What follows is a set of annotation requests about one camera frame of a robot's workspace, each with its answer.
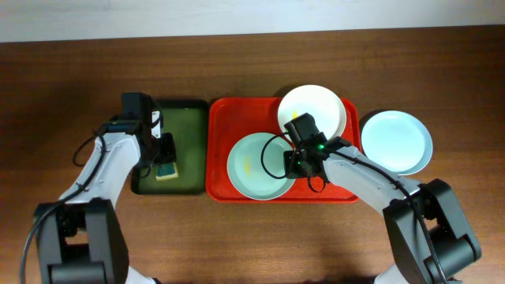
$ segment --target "white plate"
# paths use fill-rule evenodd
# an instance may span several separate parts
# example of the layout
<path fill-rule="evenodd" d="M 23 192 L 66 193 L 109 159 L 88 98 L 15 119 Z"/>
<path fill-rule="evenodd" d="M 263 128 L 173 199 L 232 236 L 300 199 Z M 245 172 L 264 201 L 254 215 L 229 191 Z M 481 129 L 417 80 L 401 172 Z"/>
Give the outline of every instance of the white plate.
<path fill-rule="evenodd" d="M 361 132 L 361 144 L 369 159 L 402 175 L 425 168 L 433 154 L 426 127 L 414 116 L 396 110 L 372 116 Z"/>
<path fill-rule="evenodd" d="M 340 136 L 346 127 L 346 108 L 340 98 L 325 87 L 305 85 L 291 90 L 282 99 L 277 111 L 279 128 L 302 114 L 311 114 L 319 131 L 327 139 Z"/>
<path fill-rule="evenodd" d="M 271 200 L 286 193 L 294 179 L 275 179 L 261 166 L 261 150 L 274 135 L 254 133 L 240 139 L 228 155 L 226 168 L 231 184 L 243 195 L 254 200 Z M 264 163 L 275 176 L 283 176 L 284 151 L 293 150 L 282 138 L 274 139 L 265 150 Z"/>

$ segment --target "white background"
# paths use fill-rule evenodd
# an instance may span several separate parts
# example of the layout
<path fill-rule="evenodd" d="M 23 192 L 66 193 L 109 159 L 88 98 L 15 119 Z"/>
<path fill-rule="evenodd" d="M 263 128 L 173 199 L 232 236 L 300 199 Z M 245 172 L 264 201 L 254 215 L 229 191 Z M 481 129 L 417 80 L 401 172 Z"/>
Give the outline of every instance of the white background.
<path fill-rule="evenodd" d="M 505 0 L 0 0 L 0 42 L 505 24 Z"/>

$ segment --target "wood grain surface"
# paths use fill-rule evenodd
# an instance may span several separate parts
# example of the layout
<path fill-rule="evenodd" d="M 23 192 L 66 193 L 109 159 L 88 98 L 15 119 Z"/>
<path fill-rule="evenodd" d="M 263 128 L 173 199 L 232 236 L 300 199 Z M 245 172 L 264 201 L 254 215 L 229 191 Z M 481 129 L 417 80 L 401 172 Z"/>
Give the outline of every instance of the wood grain surface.
<path fill-rule="evenodd" d="M 0 44 L 0 282 L 17 282 L 33 211 L 73 183 L 73 152 L 122 92 L 212 102 L 301 84 L 360 116 L 424 122 L 435 152 L 414 177 L 452 185 L 484 252 L 457 276 L 505 282 L 504 26 Z M 382 217 L 361 201 L 220 204 L 138 196 L 127 182 L 117 214 L 130 263 L 167 283 L 339 280 L 393 262 Z M 27 277 L 40 281 L 34 246 Z"/>

